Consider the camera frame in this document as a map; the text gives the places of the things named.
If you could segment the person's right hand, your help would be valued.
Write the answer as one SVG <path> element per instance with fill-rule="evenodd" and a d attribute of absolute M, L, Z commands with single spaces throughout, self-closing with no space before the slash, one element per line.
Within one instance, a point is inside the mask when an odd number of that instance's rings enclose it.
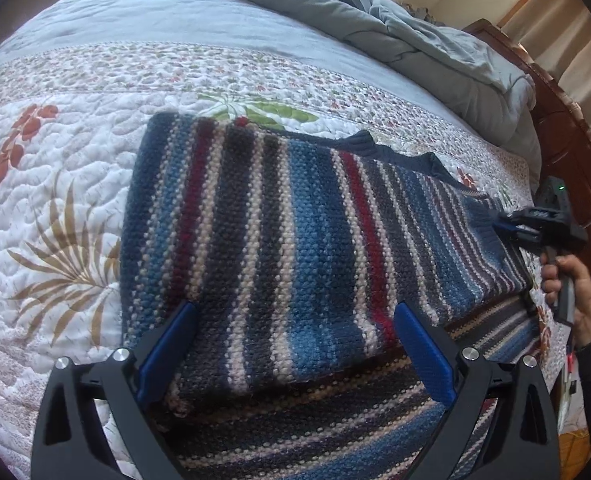
<path fill-rule="evenodd" d="M 575 255 L 561 255 L 550 259 L 541 255 L 542 291 L 547 304 L 554 304 L 563 289 L 561 275 L 569 278 L 574 288 L 573 333 L 577 348 L 591 343 L 591 274 L 587 266 Z"/>

